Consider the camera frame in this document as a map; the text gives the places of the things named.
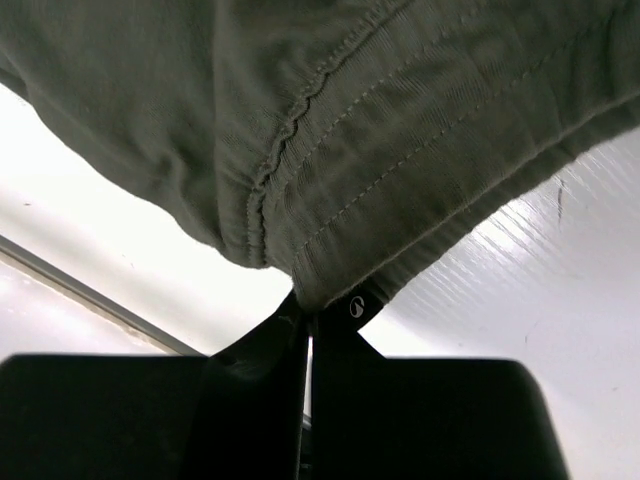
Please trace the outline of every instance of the green fabric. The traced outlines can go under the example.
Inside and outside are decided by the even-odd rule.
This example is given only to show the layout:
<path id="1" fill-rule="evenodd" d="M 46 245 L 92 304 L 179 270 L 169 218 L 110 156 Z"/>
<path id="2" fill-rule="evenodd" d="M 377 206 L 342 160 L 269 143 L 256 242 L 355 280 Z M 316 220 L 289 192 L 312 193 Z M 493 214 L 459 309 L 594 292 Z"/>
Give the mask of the green fabric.
<path id="1" fill-rule="evenodd" d="M 639 25 L 640 0 L 3 0 L 0 81 L 317 310 L 361 282 L 390 299 L 638 125 Z"/>

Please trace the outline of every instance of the stitched seam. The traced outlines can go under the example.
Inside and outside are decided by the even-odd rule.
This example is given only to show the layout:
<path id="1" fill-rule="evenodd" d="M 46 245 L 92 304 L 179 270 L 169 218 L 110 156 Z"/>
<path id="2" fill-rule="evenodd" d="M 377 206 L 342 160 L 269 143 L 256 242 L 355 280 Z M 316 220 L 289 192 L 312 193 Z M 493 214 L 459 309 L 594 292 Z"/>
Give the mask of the stitched seam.
<path id="1" fill-rule="evenodd" d="M 358 203 L 363 197 L 365 197 L 370 191 L 372 191 L 377 185 L 379 185 L 380 182 L 382 180 L 384 180 L 387 176 L 389 176 L 390 174 L 395 172 L 402 165 L 406 164 L 411 158 L 413 158 L 420 151 L 422 151 L 426 147 L 428 147 L 433 141 L 435 141 L 435 140 L 437 140 L 437 139 L 439 139 L 441 137 L 444 137 L 445 135 L 450 133 L 456 126 L 460 125 L 463 121 L 465 121 L 471 115 L 473 115 L 474 113 L 479 112 L 483 108 L 495 103 L 498 100 L 498 98 L 500 98 L 505 93 L 512 91 L 515 87 L 519 86 L 522 83 L 523 80 L 527 79 L 532 74 L 534 74 L 537 71 L 539 71 L 549 61 L 551 61 L 553 58 L 555 58 L 558 54 L 563 53 L 566 49 L 568 49 L 569 47 L 574 45 L 576 42 L 578 42 L 578 40 L 580 40 L 582 37 L 589 36 L 589 35 L 593 34 L 594 32 L 600 30 L 601 28 L 604 28 L 604 26 L 606 26 L 606 24 L 609 23 L 609 21 L 617 13 L 617 11 L 624 9 L 628 5 L 629 2 L 630 2 L 630 0 L 626 0 L 625 2 L 620 4 L 619 6 L 614 7 L 614 9 L 611 11 L 611 13 L 609 15 L 607 15 L 606 18 L 592 23 L 591 25 L 586 27 L 584 30 L 582 30 L 582 31 L 578 32 L 577 34 L 575 34 L 572 38 L 567 40 L 563 45 L 561 45 L 560 47 L 556 48 L 554 51 L 552 51 L 551 53 L 545 55 L 541 60 L 537 61 L 532 66 L 530 66 L 520 77 L 512 80 L 507 85 L 503 86 L 500 90 L 495 92 L 491 97 L 487 98 L 483 102 L 477 104 L 475 107 L 473 107 L 472 109 L 470 109 L 467 112 L 465 112 L 464 114 L 462 114 L 454 122 L 450 123 L 446 128 L 440 130 L 440 132 L 438 132 L 437 134 L 433 135 L 427 141 L 423 142 L 421 145 L 416 147 L 413 151 L 411 151 L 409 154 L 407 154 L 402 160 L 398 161 L 397 163 L 395 163 L 394 165 L 389 167 L 371 185 L 369 185 L 365 190 L 363 190 L 360 194 L 358 194 L 351 201 L 349 201 L 341 210 L 339 210 L 331 218 L 326 220 L 323 223 L 323 225 L 318 230 L 316 230 L 316 232 L 311 234 L 311 236 L 309 236 L 309 238 L 302 244 L 302 246 L 300 246 L 296 250 L 295 254 L 293 255 L 292 264 L 295 265 L 297 263 L 298 256 L 304 250 L 304 248 L 307 245 L 309 245 L 310 242 L 315 240 L 323 231 L 325 231 L 327 229 L 328 226 L 330 226 L 335 220 L 337 220 L 339 217 L 341 217 L 353 205 Z"/>
<path id="2" fill-rule="evenodd" d="M 258 180 L 254 184 L 253 188 L 249 192 L 247 199 L 247 226 L 248 226 L 248 247 L 249 255 L 253 256 L 258 253 L 256 246 L 251 245 L 252 234 L 252 218 L 254 213 L 258 216 L 258 234 L 260 236 L 262 252 L 260 252 L 260 262 L 264 265 L 266 263 L 265 251 L 265 219 L 263 214 L 264 198 L 265 198 L 265 184 L 269 181 L 270 176 L 277 170 L 280 152 L 285 147 L 285 142 L 292 138 L 297 131 L 297 122 L 306 115 L 309 110 L 309 99 L 317 95 L 322 91 L 326 84 L 328 76 L 333 73 L 340 66 L 344 58 L 353 52 L 345 52 L 349 48 L 357 49 L 359 44 L 364 41 L 368 35 L 374 34 L 378 28 L 388 20 L 398 9 L 412 3 L 414 0 L 379 0 L 375 6 L 368 10 L 364 16 L 358 21 L 349 35 L 340 43 L 340 45 L 333 50 L 329 58 L 322 61 L 318 67 L 316 67 L 315 73 L 311 80 L 307 82 L 297 95 L 296 100 L 292 104 L 291 108 L 287 111 L 287 119 L 278 130 L 275 136 L 274 143 L 272 144 L 269 155 L 261 163 L 257 171 Z"/>
<path id="3" fill-rule="evenodd" d="M 466 21 L 476 17 L 481 12 L 482 8 L 485 8 L 487 6 L 487 1 L 488 0 L 481 0 L 480 2 L 478 2 L 477 5 L 473 6 L 473 8 L 471 8 L 467 13 L 460 15 L 460 17 L 458 18 L 458 23 L 460 25 L 464 25 L 464 23 Z M 285 193 L 286 188 L 291 184 L 291 182 L 293 180 L 295 180 L 295 178 L 297 176 L 297 173 L 305 165 L 305 163 L 309 159 L 309 157 L 311 157 L 311 155 L 313 155 L 322 146 L 324 141 L 331 135 L 331 133 L 334 131 L 334 129 L 340 124 L 340 122 L 342 122 L 342 120 L 344 120 L 345 118 L 347 118 L 349 116 L 349 114 L 353 111 L 353 109 L 358 104 L 360 104 L 363 100 L 365 100 L 367 98 L 370 98 L 371 94 L 376 89 L 378 89 L 379 87 L 383 86 L 389 80 L 392 80 L 396 75 L 402 73 L 404 70 L 409 68 L 414 62 L 418 61 L 420 59 L 420 57 L 422 57 L 423 55 L 426 55 L 431 48 L 437 46 L 438 43 L 440 43 L 441 41 L 447 40 L 448 38 L 450 38 L 451 35 L 453 33 L 455 33 L 455 27 L 449 27 L 449 28 L 445 27 L 435 38 L 433 38 L 429 42 L 428 45 L 423 45 L 420 50 L 414 52 L 409 57 L 405 58 L 402 61 L 402 64 L 400 66 L 396 67 L 392 72 L 386 74 L 384 77 L 379 79 L 377 82 L 369 85 L 369 87 L 367 87 L 365 89 L 365 91 L 360 96 L 358 96 L 347 107 L 346 110 L 344 110 L 333 122 L 331 122 L 329 127 L 323 132 L 322 136 L 316 142 L 316 144 L 307 153 L 305 153 L 302 156 L 302 159 L 300 160 L 300 163 L 295 167 L 295 169 L 293 169 L 291 171 L 291 175 L 290 175 L 289 179 L 285 182 L 285 184 L 283 185 L 282 189 L 278 193 L 278 195 L 277 195 L 277 197 L 276 197 L 276 199 L 274 200 L 273 203 L 277 204 L 280 201 L 280 199 L 282 198 L 282 196 Z"/>

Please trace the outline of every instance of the scratch mark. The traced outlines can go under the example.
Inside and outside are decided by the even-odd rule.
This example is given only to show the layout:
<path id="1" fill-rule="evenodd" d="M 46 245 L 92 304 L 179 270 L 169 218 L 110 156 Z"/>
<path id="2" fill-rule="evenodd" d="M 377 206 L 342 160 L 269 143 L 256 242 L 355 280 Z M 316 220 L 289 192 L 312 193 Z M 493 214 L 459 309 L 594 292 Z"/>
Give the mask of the scratch mark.
<path id="1" fill-rule="evenodd" d="M 562 196 L 564 194 L 564 187 L 565 187 L 565 183 L 564 183 L 564 179 L 560 179 L 560 186 L 558 187 L 558 226 L 560 226 L 560 223 L 562 222 L 562 214 L 564 211 L 564 206 L 562 205 Z"/>
<path id="2" fill-rule="evenodd" d="M 536 329 L 536 327 L 538 326 L 539 323 L 540 323 L 540 320 L 536 320 L 536 323 L 533 324 L 533 326 L 529 329 L 527 334 L 524 336 L 524 344 L 525 345 L 529 344 L 529 335 L 531 335 L 531 333 L 533 333 L 533 331 Z"/>
<path id="3" fill-rule="evenodd" d="M 136 267 L 133 266 L 133 262 L 129 261 L 129 259 L 126 257 L 125 254 L 121 254 L 121 255 L 122 255 L 122 258 L 124 258 L 127 262 L 129 262 L 129 265 L 131 266 L 131 268 L 135 270 Z"/>

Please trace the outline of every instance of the glossy white surface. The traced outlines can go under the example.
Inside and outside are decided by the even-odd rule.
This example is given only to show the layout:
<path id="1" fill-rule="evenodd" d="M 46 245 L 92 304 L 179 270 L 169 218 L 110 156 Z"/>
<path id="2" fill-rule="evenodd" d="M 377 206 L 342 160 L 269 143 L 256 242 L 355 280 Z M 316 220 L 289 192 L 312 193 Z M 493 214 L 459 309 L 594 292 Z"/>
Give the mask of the glossy white surface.
<path id="1" fill-rule="evenodd" d="M 213 353 L 288 292 L 284 275 L 230 265 L 99 177 L 1 87 L 0 145 L 0 233 L 185 343 Z M 638 478 L 639 160 L 635 132 L 512 202 L 365 337 L 388 354 L 522 360 L 575 478 Z"/>
<path id="2" fill-rule="evenodd" d="M 18 353 L 165 353 L 5 260 L 0 255 L 0 363 Z"/>

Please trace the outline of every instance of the small logo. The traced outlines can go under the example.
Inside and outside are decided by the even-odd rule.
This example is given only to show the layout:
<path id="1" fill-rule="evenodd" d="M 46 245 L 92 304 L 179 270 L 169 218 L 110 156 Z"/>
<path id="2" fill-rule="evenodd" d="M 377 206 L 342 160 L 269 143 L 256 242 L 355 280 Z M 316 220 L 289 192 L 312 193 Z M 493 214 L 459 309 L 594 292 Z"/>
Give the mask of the small logo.
<path id="1" fill-rule="evenodd" d="M 358 296 L 351 299 L 349 313 L 353 318 L 360 318 L 364 313 L 364 298 Z"/>

